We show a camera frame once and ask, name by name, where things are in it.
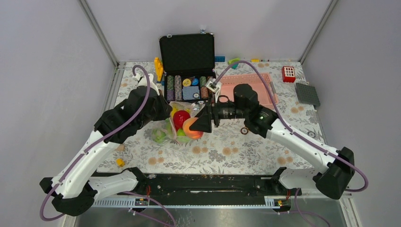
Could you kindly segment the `orange peach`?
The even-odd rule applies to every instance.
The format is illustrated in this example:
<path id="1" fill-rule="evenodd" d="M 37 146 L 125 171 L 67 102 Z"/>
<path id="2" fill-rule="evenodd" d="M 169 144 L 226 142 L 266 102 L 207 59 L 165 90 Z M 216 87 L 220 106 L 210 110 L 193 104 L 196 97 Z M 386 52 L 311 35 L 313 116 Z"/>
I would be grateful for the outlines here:
<path id="1" fill-rule="evenodd" d="M 198 140 L 203 136 L 203 132 L 202 131 L 194 131 L 190 129 L 190 126 L 192 126 L 192 124 L 197 120 L 197 117 L 191 117 L 187 120 L 184 121 L 183 123 L 183 131 L 184 134 L 192 139 L 192 140 Z"/>

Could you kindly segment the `red apple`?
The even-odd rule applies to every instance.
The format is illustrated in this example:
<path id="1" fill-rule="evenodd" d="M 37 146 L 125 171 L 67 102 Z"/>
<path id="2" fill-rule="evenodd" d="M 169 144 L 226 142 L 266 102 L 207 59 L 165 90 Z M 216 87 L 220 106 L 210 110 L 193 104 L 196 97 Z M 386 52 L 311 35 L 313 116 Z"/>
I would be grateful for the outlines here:
<path id="1" fill-rule="evenodd" d="M 183 123 L 190 117 L 191 117 L 190 114 L 185 110 L 177 111 L 173 116 L 173 124 L 174 124 L 175 130 L 178 131 L 179 129 L 181 129 L 183 126 Z"/>

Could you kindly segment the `green striped watermelon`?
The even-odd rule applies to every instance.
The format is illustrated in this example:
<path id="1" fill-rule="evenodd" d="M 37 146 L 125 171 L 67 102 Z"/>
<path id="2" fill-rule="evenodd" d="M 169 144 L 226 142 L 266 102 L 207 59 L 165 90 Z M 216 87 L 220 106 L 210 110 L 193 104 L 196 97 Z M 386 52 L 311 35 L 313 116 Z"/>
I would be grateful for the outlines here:
<path id="1" fill-rule="evenodd" d="M 189 138 L 189 137 L 186 136 L 186 134 L 184 133 L 184 131 L 183 131 L 182 128 L 179 129 L 179 130 L 176 132 L 176 135 L 177 135 L 177 136 L 176 136 L 176 141 L 177 141 L 178 143 L 180 143 L 180 144 L 188 143 L 188 142 L 191 141 L 191 138 Z"/>

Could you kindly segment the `clear pink-dotted zip bag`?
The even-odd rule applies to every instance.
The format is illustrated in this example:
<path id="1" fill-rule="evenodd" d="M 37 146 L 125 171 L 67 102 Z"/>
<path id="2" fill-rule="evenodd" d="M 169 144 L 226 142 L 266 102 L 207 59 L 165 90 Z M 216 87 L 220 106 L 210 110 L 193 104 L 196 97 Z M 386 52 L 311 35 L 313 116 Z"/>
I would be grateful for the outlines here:
<path id="1" fill-rule="evenodd" d="M 167 141 L 184 144 L 202 138 L 203 132 L 190 130 L 190 126 L 198 119 L 195 115 L 200 106 L 174 101 L 170 102 L 170 106 L 172 107 L 170 117 L 165 119 L 162 127 L 152 131 L 152 140 L 159 144 Z"/>

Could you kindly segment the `green round vegetable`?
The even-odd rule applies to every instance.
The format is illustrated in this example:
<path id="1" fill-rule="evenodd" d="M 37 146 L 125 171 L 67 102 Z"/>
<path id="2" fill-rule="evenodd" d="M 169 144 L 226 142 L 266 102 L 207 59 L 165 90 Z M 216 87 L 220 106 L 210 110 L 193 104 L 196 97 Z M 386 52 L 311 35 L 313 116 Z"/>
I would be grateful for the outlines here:
<path id="1" fill-rule="evenodd" d="M 152 135 L 151 138 L 154 142 L 158 143 L 158 144 L 162 144 L 165 142 L 165 140 L 167 139 L 167 134 L 159 129 L 154 129 L 152 131 Z"/>

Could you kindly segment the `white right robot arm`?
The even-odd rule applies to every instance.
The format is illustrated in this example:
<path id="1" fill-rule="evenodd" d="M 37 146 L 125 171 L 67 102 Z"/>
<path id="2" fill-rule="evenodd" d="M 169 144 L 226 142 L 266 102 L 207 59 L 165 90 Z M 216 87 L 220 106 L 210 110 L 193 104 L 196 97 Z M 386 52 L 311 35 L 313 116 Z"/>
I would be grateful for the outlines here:
<path id="1" fill-rule="evenodd" d="M 249 132 L 279 143 L 313 166 L 308 171 L 281 167 L 271 182 L 274 193 L 283 195 L 289 189 L 311 188 L 331 199 L 341 198 L 355 174 L 352 150 L 322 144 L 282 121 L 275 111 L 259 103 L 258 94 L 248 84 L 235 86 L 233 95 L 233 101 L 207 103 L 189 129 L 211 133 L 221 119 L 243 119 Z"/>

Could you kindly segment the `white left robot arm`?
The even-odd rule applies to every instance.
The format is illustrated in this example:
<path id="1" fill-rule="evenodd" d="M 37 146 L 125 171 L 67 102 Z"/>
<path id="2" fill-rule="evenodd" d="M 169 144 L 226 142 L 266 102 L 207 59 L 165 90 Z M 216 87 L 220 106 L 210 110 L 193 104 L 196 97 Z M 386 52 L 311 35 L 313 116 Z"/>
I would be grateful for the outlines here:
<path id="1" fill-rule="evenodd" d="M 138 86 L 132 90 L 127 99 L 101 115 L 86 144 L 67 167 L 57 176 L 40 181 L 46 198 L 53 198 L 52 205 L 58 212 L 75 217 L 105 197 L 125 191 L 142 194 L 147 182 L 137 167 L 101 178 L 93 178 L 92 174 L 127 138 L 151 121 L 167 119 L 171 110 L 157 88 Z"/>

